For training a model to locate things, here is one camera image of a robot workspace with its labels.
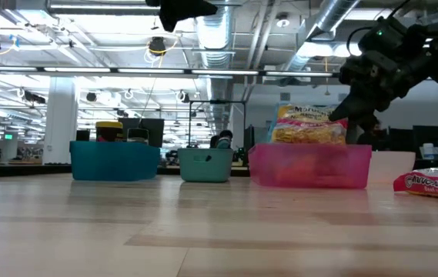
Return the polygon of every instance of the ventilation duct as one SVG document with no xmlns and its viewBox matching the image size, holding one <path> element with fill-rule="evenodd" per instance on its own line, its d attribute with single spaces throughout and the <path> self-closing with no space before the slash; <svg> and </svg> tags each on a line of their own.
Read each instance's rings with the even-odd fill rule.
<svg viewBox="0 0 438 277">
<path fill-rule="evenodd" d="M 303 20 L 299 28 L 298 52 L 283 67 L 284 71 L 299 72 L 304 69 L 311 57 L 299 55 L 301 47 L 307 39 L 314 39 L 319 36 L 321 40 L 326 40 L 323 34 L 331 34 L 328 37 L 335 37 L 336 28 L 342 23 L 343 19 L 352 11 L 360 0 L 325 0 L 321 4 L 319 13 L 311 18 Z"/>
<path fill-rule="evenodd" d="M 205 50 L 225 50 L 231 42 L 232 8 L 220 7 L 215 15 L 196 19 L 196 29 L 200 48 Z M 225 52 L 203 52 L 203 66 L 208 69 L 228 68 L 231 55 Z M 232 100 L 233 82 L 224 78 L 208 78 L 207 93 L 210 100 Z M 216 130 L 227 128 L 230 105 L 212 105 Z"/>
</svg>

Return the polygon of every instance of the white column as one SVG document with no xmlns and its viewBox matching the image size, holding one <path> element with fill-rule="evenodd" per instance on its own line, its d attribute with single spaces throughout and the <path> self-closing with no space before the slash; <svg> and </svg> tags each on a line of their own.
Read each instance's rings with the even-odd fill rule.
<svg viewBox="0 0 438 277">
<path fill-rule="evenodd" d="M 234 135 L 232 149 L 244 147 L 244 128 L 244 107 L 241 104 L 233 104 L 229 118 L 229 130 Z"/>
<path fill-rule="evenodd" d="M 75 140 L 79 90 L 73 77 L 51 77 L 42 163 L 71 163 L 70 141 Z"/>
<path fill-rule="evenodd" d="M 5 132 L 2 141 L 2 162 L 8 162 L 9 160 L 17 156 L 18 148 L 18 133 L 17 132 Z"/>
</svg>

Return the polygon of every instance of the ceiling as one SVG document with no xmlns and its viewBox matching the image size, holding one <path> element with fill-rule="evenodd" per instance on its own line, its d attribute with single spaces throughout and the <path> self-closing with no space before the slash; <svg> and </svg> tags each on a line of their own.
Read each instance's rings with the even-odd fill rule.
<svg viewBox="0 0 438 277">
<path fill-rule="evenodd" d="M 254 50 L 258 58 L 258 68 L 280 68 L 286 64 L 299 49 L 297 41 L 299 27 L 304 19 L 316 16 L 321 1 L 278 1 L 275 15 L 269 14 L 273 7 L 266 7 L 266 16 L 263 24 L 258 23 L 261 18 L 262 5 L 269 1 L 224 1 L 222 5 L 230 6 L 232 10 L 231 36 L 232 43 L 222 52 L 231 55 L 230 68 L 247 69 L 250 51 Z M 306 68 L 311 71 L 338 71 L 345 57 L 340 55 L 336 47 L 345 43 L 348 34 L 361 25 L 372 25 L 378 16 L 387 16 L 400 1 L 364 0 L 361 1 L 339 25 L 336 36 L 328 42 L 317 42 L 311 50 L 303 46 L 303 51 L 315 51 L 316 54 L 309 60 Z M 202 51 L 199 36 L 196 31 L 196 20 L 188 19 L 179 22 L 173 33 L 165 32 L 159 18 L 153 15 L 90 15 L 85 14 L 49 14 L 42 10 L 21 10 L 15 12 L 0 11 L 0 65 L 30 65 L 30 66 L 82 66 L 82 67 L 162 67 L 162 68 L 203 68 Z M 286 27 L 277 26 L 279 21 L 270 16 L 284 13 L 289 20 Z M 438 14 L 438 0 L 415 1 L 402 9 L 399 17 L 411 22 L 419 22 L 427 16 Z M 265 38 L 265 48 L 261 54 L 252 48 L 255 40 L 256 27 L 262 30 L 272 23 L 269 35 Z M 153 37 L 163 37 L 167 53 L 159 59 L 148 55 L 148 43 Z M 260 46 L 262 35 L 256 43 Z M 321 50 L 328 47 L 328 54 Z M 45 75 L 15 75 L 0 73 L 0 105 L 3 106 L 30 106 L 22 100 L 20 95 L 24 91 L 35 93 L 48 101 L 49 76 Z M 240 100 L 247 86 L 243 78 L 234 78 L 232 98 Z M 277 85 L 258 85 L 252 90 L 249 98 L 250 105 L 274 105 L 279 101 L 280 92 L 297 94 L 303 102 L 321 104 L 336 104 L 339 93 L 348 92 L 348 88 L 341 85 L 332 85 L 321 82 L 313 83 L 307 80 L 306 86 L 288 86 L 280 88 Z M 91 108 L 105 107 L 108 103 L 88 102 L 87 93 L 98 95 L 119 94 L 119 105 L 125 108 L 143 108 L 148 101 L 147 108 L 163 108 L 169 112 L 144 112 L 144 117 L 165 118 L 169 127 L 166 134 L 172 135 L 174 140 L 183 140 L 186 136 L 186 120 L 188 112 L 173 112 L 188 108 L 176 94 L 183 91 L 190 98 L 208 100 L 210 93 L 206 78 L 130 78 L 130 77 L 76 77 L 76 83 L 81 92 L 79 112 L 79 128 L 93 128 L 94 121 L 115 119 L 114 111 L 95 111 Z M 197 142 L 206 142 L 214 133 L 211 109 L 208 105 L 201 107 L 205 112 L 198 112 L 193 119 L 193 133 L 199 134 L 194 138 Z M 0 109 L 0 130 L 21 130 L 25 140 L 42 140 L 45 127 L 45 108 L 39 106 L 34 109 Z"/>
</svg>

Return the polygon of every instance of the table surface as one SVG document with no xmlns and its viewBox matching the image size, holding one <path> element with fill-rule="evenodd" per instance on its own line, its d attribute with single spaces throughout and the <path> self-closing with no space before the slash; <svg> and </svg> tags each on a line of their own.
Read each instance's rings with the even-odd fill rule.
<svg viewBox="0 0 438 277">
<path fill-rule="evenodd" d="M 159 176 L 0 179 L 0 276 L 438 276 L 438 199 Z"/>
</svg>

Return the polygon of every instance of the person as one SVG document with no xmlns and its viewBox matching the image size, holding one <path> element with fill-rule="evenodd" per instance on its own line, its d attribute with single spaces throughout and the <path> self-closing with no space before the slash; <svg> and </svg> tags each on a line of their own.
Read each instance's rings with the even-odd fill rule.
<svg viewBox="0 0 438 277">
<path fill-rule="evenodd" d="M 218 149 L 230 149 L 232 144 L 232 132 L 229 130 L 224 130 L 220 132 L 219 140 L 217 142 Z"/>
<path fill-rule="evenodd" d="M 372 126 L 365 128 L 365 130 L 366 131 L 357 139 L 357 144 L 371 145 L 373 147 L 373 151 L 385 150 L 385 135 L 381 130 L 381 121 L 376 119 Z"/>
<path fill-rule="evenodd" d="M 210 139 L 210 148 L 214 149 L 217 148 L 217 142 L 220 139 L 219 135 L 214 135 L 211 139 Z"/>
</svg>

